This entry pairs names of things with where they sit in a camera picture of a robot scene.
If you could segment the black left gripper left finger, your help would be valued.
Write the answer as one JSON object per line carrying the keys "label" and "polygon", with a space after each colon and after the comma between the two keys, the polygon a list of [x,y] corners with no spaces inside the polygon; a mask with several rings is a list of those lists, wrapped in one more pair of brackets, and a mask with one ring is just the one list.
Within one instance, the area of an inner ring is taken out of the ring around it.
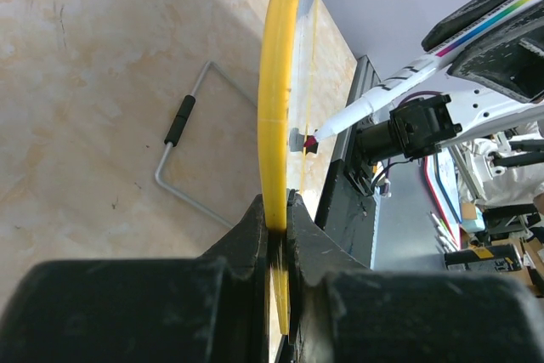
{"label": "black left gripper left finger", "polygon": [[265,362],[268,232],[261,196],[197,258],[34,266],[1,317],[4,362]]}

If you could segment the yellow framed whiteboard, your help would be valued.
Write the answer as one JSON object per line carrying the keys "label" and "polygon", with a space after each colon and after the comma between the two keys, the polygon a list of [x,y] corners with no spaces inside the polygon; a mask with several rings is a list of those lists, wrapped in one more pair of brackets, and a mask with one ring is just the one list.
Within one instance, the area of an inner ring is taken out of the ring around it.
{"label": "yellow framed whiteboard", "polygon": [[269,0],[263,29],[258,82],[258,164],[264,222],[269,231],[269,264],[280,333],[291,329],[286,230],[291,154],[304,158],[319,0]]}

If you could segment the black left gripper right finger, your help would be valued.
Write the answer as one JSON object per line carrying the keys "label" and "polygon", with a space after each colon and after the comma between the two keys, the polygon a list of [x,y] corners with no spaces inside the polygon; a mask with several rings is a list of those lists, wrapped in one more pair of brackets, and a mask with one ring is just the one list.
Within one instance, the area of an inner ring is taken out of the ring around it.
{"label": "black left gripper right finger", "polygon": [[543,312],[520,282],[367,269],[314,223],[296,192],[286,220],[294,361],[542,361]]}

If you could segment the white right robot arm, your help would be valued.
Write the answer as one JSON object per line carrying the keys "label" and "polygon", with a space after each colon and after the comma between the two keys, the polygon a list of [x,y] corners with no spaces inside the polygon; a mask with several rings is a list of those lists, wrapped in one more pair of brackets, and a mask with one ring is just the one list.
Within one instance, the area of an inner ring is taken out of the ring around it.
{"label": "white right robot arm", "polygon": [[[543,99],[543,0],[472,0],[437,23],[422,48],[419,61],[379,83],[389,101],[442,68],[522,104]],[[464,129],[452,106],[448,94],[407,101],[386,122],[357,127],[353,152],[367,163],[431,155]]]}

